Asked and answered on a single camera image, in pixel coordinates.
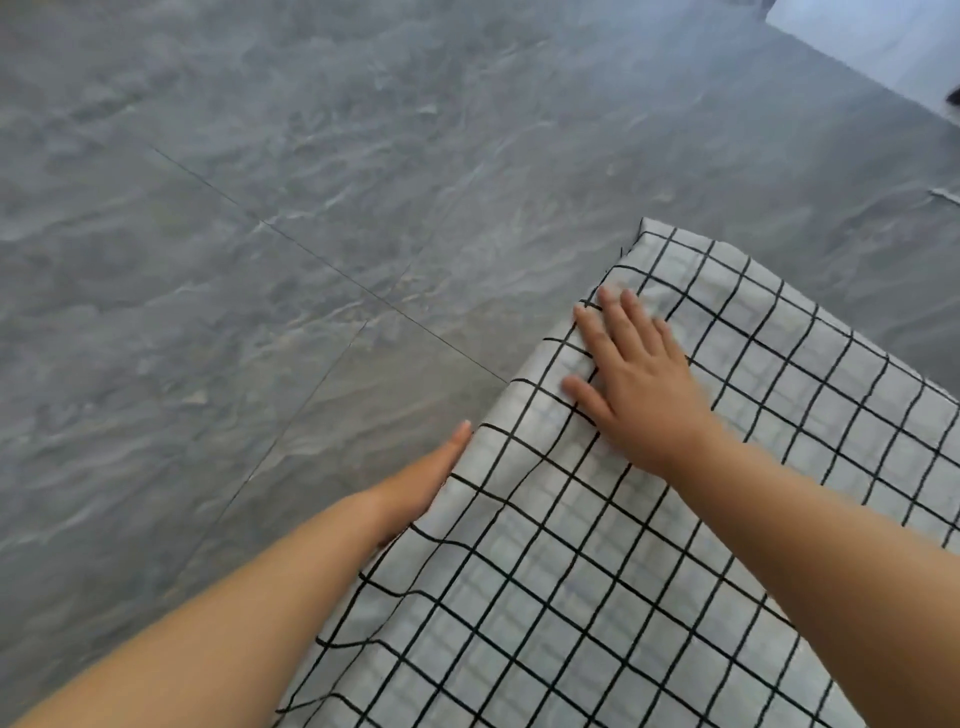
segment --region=finger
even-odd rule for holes
[[[565,376],[561,386],[566,395],[587,413],[598,429],[604,429],[613,422],[613,411],[603,395],[578,376]]]
[[[415,460],[396,474],[395,478],[418,483],[433,491],[440,490],[446,477],[457,464],[472,436],[469,422],[461,422],[450,438],[433,452]]]
[[[431,465],[438,469],[438,473],[443,474],[441,479],[450,475],[450,471],[453,470],[457,461],[460,460],[460,456],[464,454],[464,450],[467,449],[467,445],[472,436],[473,428],[469,420],[463,420],[457,425],[457,428],[453,430],[453,434],[450,435],[449,440],[427,455],[427,457],[433,461]]]
[[[666,355],[678,364],[686,364],[686,354],[673,337],[673,330],[670,328],[670,325],[663,319],[654,319],[653,324],[660,334],[660,340],[663,342],[663,349],[666,351]]]
[[[656,328],[654,328],[653,323],[650,321],[650,317],[643,308],[643,303],[640,302],[640,299],[636,293],[629,289],[625,289],[620,295],[620,301],[623,304],[623,310],[627,312],[627,316],[630,318],[631,322],[633,322],[636,333],[640,337],[640,341],[643,342],[643,348],[651,356],[662,354],[663,341],[660,338],[660,333]]]
[[[620,305],[620,297],[614,294],[607,286],[600,286],[598,298],[603,305],[603,319],[607,331],[616,344],[620,355],[627,361],[638,361],[646,355],[636,327],[627,316],[627,312]]]
[[[584,338],[587,351],[593,354],[593,360],[601,372],[609,372],[612,367],[623,362],[623,357],[607,335],[607,330],[595,311],[590,311],[579,303],[573,309],[573,319]]]

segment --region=grid pattern fabric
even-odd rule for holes
[[[954,398],[725,243],[647,220],[605,281],[671,323],[745,441],[960,552]],[[564,316],[361,573],[277,725],[863,725],[740,562],[561,393],[570,373],[596,376]]]

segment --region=right hand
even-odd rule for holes
[[[724,437],[723,426],[670,326],[651,320],[633,291],[617,297],[601,286],[599,299],[603,321],[581,304],[573,317],[605,393],[578,376],[564,379],[564,391],[635,466],[670,479],[689,458]]]

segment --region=cloth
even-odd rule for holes
[[[745,440],[960,549],[950,395],[722,242],[645,221],[606,281],[671,323]],[[862,725],[676,492],[571,406],[569,373],[594,367],[564,315],[430,511],[364,569],[277,722]]]

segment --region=marble pattern tile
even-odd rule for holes
[[[734,241],[960,386],[941,312],[960,303],[960,219],[927,195],[960,186],[960,134],[749,9],[619,9],[592,4],[576,36],[465,92],[493,141],[390,302],[509,376],[642,211]]]
[[[135,142],[33,138],[0,136],[5,711],[156,614],[382,308]]]
[[[179,603],[340,497],[395,473],[504,382],[396,311],[370,320],[230,504],[170,592]]]
[[[384,293],[478,163],[457,143],[460,89],[541,39],[502,22],[507,6],[121,0],[51,13],[29,34],[35,48],[66,35],[82,49],[83,80],[62,113],[93,126],[122,119]],[[119,48],[88,50],[108,35]],[[48,63],[31,56],[31,78]]]

